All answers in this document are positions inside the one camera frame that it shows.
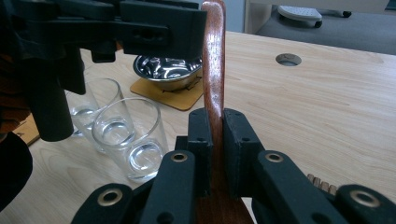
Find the clear drinking glass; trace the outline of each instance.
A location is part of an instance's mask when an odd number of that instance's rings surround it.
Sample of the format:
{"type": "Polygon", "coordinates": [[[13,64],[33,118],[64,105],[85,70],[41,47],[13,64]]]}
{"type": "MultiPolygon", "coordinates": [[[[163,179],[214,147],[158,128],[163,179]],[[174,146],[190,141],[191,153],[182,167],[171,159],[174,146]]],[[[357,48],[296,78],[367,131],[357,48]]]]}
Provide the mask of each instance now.
{"type": "Polygon", "coordinates": [[[123,98],[120,84],[111,78],[96,78],[85,83],[84,95],[68,92],[66,94],[73,124],[87,138],[93,147],[106,153],[92,137],[93,121],[99,113],[112,103],[123,98]]]}
{"type": "Polygon", "coordinates": [[[168,152],[160,108],[145,98],[126,98],[104,109],[92,136],[135,182],[154,177],[168,152]]]}

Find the stainless steel bowl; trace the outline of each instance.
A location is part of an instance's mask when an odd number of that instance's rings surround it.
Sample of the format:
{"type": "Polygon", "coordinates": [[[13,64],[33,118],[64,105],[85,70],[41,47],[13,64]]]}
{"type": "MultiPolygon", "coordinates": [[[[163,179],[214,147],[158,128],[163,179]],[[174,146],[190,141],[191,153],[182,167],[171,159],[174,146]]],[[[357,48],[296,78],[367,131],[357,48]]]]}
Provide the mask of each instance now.
{"type": "Polygon", "coordinates": [[[163,91],[177,91],[188,87],[202,69],[202,59],[180,60],[137,56],[134,71],[153,81],[163,91]]]}

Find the wooden table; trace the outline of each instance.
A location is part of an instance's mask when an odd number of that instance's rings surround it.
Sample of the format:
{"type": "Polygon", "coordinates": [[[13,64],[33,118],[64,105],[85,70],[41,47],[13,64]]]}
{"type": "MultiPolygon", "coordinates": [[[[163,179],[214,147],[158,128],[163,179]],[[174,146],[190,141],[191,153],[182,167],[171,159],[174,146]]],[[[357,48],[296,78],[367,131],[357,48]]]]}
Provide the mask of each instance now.
{"type": "MultiPolygon", "coordinates": [[[[92,64],[87,78],[113,77],[125,97],[138,76],[134,56],[92,64]]],[[[193,109],[204,106],[203,98],[193,109]]],[[[358,183],[396,202],[396,56],[227,33],[225,106],[247,116],[267,149],[289,155],[305,174],[335,186],[358,183]],[[281,53],[302,59],[276,62],[281,53]]],[[[186,135],[190,111],[161,105],[169,148],[186,135]]],[[[34,170],[0,213],[0,223],[69,223],[104,184],[132,188],[120,169],[83,138],[30,147],[34,170]]]]}

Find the cork coaster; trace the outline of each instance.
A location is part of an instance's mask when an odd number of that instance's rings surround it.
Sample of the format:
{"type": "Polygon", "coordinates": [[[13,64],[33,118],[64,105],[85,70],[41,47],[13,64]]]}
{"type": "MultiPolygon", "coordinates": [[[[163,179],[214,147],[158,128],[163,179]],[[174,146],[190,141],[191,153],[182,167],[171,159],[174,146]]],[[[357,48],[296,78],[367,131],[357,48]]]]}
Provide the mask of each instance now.
{"type": "Polygon", "coordinates": [[[27,146],[32,145],[33,142],[40,137],[32,114],[29,115],[26,120],[22,121],[20,126],[18,126],[18,128],[13,132],[19,136],[27,146]]]}
{"type": "Polygon", "coordinates": [[[145,96],[153,101],[164,105],[169,105],[175,109],[186,111],[193,105],[204,93],[204,85],[201,77],[197,77],[189,87],[179,91],[163,91],[152,81],[144,78],[138,79],[131,86],[131,92],[145,96]]]}

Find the round grommet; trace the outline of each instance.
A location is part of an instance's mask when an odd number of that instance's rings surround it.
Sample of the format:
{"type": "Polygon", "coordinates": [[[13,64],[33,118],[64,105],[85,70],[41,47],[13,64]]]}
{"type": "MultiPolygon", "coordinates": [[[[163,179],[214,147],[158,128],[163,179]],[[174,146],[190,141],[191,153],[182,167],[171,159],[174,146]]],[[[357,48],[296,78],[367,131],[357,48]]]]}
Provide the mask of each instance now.
{"type": "Polygon", "coordinates": [[[171,157],[172,161],[175,161],[175,162],[183,162],[183,161],[186,161],[187,158],[188,158],[188,156],[186,154],[180,153],[180,152],[173,154],[171,157]]]}
{"type": "Polygon", "coordinates": [[[119,202],[122,198],[122,191],[120,189],[107,189],[103,191],[98,197],[98,203],[103,206],[111,206],[119,202]]]}
{"type": "Polygon", "coordinates": [[[359,189],[350,191],[350,197],[355,202],[367,207],[375,208],[381,204],[373,194],[359,189]]]}
{"type": "Polygon", "coordinates": [[[272,161],[272,162],[282,162],[283,161],[283,157],[276,153],[266,154],[265,159],[267,159],[268,161],[272,161]]]}

